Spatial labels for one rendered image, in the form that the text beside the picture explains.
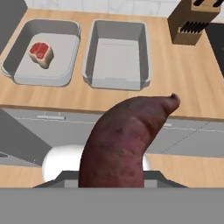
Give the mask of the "black hob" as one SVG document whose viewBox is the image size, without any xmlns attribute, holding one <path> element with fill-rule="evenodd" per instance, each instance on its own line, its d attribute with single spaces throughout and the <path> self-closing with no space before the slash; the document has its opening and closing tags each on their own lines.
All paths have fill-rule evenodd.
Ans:
<svg viewBox="0 0 224 224">
<path fill-rule="evenodd" d="M 206 35 L 224 77 L 224 24 L 211 23 L 206 28 Z"/>
</svg>

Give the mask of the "grey tupperware with rounded corners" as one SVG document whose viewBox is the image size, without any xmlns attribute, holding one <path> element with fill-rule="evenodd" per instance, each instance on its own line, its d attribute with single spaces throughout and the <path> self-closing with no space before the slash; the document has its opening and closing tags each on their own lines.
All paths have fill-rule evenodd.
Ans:
<svg viewBox="0 0 224 224">
<path fill-rule="evenodd" d="M 5 76 L 17 84 L 64 87 L 72 77 L 81 40 L 73 21 L 27 21 L 2 64 Z"/>
</svg>

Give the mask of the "white round plate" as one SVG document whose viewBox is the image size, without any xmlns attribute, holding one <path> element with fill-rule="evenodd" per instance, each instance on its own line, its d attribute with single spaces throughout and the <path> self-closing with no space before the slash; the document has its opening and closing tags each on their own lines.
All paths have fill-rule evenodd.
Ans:
<svg viewBox="0 0 224 224">
<path fill-rule="evenodd" d="M 62 172 L 78 172 L 80 187 L 143 187 L 150 170 L 145 154 L 117 145 L 65 145 L 53 147 L 42 164 L 44 181 Z"/>
</svg>

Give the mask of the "wooden knife block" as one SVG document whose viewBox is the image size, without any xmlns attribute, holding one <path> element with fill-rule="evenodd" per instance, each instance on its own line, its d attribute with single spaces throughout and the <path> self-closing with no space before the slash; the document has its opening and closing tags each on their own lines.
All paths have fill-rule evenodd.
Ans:
<svg viewBox="0 0 224 224">
<path fill-rule="evenodd" d="M 203 30 L 220 14 L 224 0 L 180 0 L 167 18 L 174 45 L 195 46 Z"/>
</svg>

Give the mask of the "grey drawer front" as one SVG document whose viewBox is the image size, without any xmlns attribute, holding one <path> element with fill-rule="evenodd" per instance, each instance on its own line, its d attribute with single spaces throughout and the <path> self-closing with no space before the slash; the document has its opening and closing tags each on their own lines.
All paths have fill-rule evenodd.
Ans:
<svg viewBox="0 0 224 224">
<path fill-rule="evenodd" d="M 84 145 L 95 123 L 101 117 L 99 114 L 60 112 L 66 117 L 61 121 L 38 119 L 37 115 L 43 115 L 45 112 L 42 110 L 5 108 L 4 111 L 51 146 Z"/>
<path fill-rule="evenodd" d="M 153 154 L 224 158 L 224 122 L 168 119 L 147 151 Z"/>
</svg>

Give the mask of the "raw red steak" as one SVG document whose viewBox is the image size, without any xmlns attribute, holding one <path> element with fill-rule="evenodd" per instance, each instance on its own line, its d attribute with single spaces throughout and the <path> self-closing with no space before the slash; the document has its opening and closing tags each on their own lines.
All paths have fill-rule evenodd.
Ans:
<svg viewBox="0 0 224 224">
<path fill-rule="evenodd" d="M 31 60 L 38 63 L 42 68 L 47 69 L 53 60 L 53 49 L 46 42 L 35 42 L 29 49 Z"/>
</svg>

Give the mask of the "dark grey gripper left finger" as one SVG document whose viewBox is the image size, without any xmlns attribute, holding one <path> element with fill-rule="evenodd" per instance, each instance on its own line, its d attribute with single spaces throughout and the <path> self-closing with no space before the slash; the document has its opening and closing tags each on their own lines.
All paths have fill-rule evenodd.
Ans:
<svg viewBox="0 0 224 224">
<path fill-rule="evenodd" d="M 76 188 L 79 173 L 77 171 L 63 171 L 56 179 L 47 181 L 36 188 Z"/>
</svg>

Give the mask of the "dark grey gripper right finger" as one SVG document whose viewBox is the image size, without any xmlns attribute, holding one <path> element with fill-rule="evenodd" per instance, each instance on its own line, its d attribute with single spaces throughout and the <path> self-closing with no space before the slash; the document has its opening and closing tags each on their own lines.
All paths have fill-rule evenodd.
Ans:
<svg viewBox="0 0 224 224">
<path fill-rule="evenodd" d="M 181 185 L 175 181 L 167 179 L 161 171 L 144 171 L 143 173 L 145 188 L 186 188 L 185 185 Z"/>
</svg>

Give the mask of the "purple sweet potato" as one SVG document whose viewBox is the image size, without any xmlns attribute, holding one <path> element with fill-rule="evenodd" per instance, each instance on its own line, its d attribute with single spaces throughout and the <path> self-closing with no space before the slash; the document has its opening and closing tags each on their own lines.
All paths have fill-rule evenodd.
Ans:
<svg viewBox="0 0 224 224">
<path fill-rule="evenodd" d="M 180 104 L 170 96 L 129 98 L 95 124 L 80 160 L 79 187 L 143 187 L 143 156 Z"/>
</svg>

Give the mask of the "grey rectangular tupperware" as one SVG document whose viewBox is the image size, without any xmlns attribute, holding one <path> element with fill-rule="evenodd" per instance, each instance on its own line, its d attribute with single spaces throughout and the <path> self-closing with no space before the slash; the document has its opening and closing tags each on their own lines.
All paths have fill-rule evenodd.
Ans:
<svg viewBox="0 0 224 224">
<path fill-rule="evenodd" d="M 97 19 L 91 24 L 82 68 L 91 88 L 140 91 L 151 81 L 148 27 Z"/>
</svg>

